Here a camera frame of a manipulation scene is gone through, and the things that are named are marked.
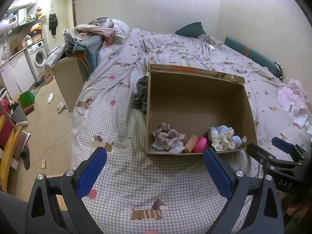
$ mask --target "person's leg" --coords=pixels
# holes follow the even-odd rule
[[[0,233],[24,234],[27,202],[0,191]]]

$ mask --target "metal screw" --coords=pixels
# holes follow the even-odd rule
[[[38,176],[37,176],[37,179],[39,179],[39,180],[42,180],[44,178],[44,174],[39,174]]]
[[[73,176],[74,175],[74,171],[73,170],[69,170],[66,172],[66,176]]]
[[[272,176],[267,174],[267,175],[266,175],[266,179],[267,179],[267,180],[272,180]]]
[[[244,176],[244,173],[242,171],[236,171],[236,175],[238,177],[243,177]]]

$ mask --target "cabinet handle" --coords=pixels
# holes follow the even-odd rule
[[[9,65],[8,65],[8,66],[6,66],[6,67],[2,70],[2,72],[3,72],[3,71],[5,71],[8,67],[9,67]]]

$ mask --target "pink ball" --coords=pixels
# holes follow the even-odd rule
[[[207,139],[205,137],[199,137],[197,143],[195,144],[192,152],[202,153],[206,147]]]

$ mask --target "bed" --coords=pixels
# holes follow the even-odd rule
[[[133,109],[131,102],[136,82],[146,75],[147,61],[243,76],[258,145],[284,160],[291,158],[272,146],[274,136],[309,148],[306,132],[281,107],[277,99],[281,82],[268,69],[209,35],[187,38],[130,29],[118,20],[114,24],[122,41],[99,50],[98,66],[85,82],[73,112],[73,169],[95,150],[95,135],[110,145],[114,142],[92,194],[83,198],[103,233],[206,233],[226,203],[201,156],[148,157],[144,153],[145,116]],[[127,87],[119,87],[119,82]],[[245,151],[222,158],[234,170],[253,177],[262,175],[261,166]],[[233,233],[243,224],[250,202],[248,197]],[[162,207],[166,210],[149,215],[154,203],[167,205]],[[147,209],[142,216],[133,216],[137,210]]]

